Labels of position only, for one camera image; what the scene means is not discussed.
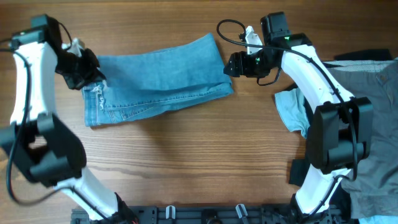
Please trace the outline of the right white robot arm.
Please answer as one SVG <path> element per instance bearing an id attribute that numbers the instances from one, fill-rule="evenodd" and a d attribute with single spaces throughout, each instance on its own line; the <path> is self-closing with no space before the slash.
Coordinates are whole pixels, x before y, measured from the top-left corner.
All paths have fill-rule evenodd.
<path id="1" fill-rule="evenodd" d="M 248 31 L 239 38 L 237 45 L 247 50 L 231 55 L 225 74 L 260 80 L 277 68 L 297 84 L 310 105 L 313 118 L 306 146 L 310 166 L 292 197 L 292 218 L 302 223 L 321 219 L 340 181 L 355 181 L 359 161 L 369 156 L 373 106 L 332 77 L 305 34 L 279 31 L 266 45 Z"/>

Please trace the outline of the light blue denim jeans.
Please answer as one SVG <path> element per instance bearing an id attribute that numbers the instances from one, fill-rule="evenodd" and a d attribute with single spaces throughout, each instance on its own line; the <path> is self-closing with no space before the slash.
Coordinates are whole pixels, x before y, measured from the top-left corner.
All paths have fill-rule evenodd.
<path id="1" fill-rule="evenodd" d="M 105 80 L 82 89 L 87 127 L 146 119 L 233 94 L 212 34 L 137 55 L 100 55 Z"/>

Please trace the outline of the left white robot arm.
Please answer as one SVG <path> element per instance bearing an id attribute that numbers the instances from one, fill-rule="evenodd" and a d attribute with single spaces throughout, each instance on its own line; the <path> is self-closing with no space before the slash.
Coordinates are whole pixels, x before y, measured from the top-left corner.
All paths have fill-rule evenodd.
<path id="1" fill-rule="evenodd" d="M 89 170 L 81 141 L 56 114 L 55 75 L 72 90 L 103 81 L 95 54 L 76 43 L 64 47 L 60 31 L 44 26 L 14 34 L 8 52 L 17 67 L 14 111 L 10 125 L 1 130 L 8 167 L 16 166 L 29 182 L 69 196 L 92 223 L 137 223 L 120 196 Z"/>

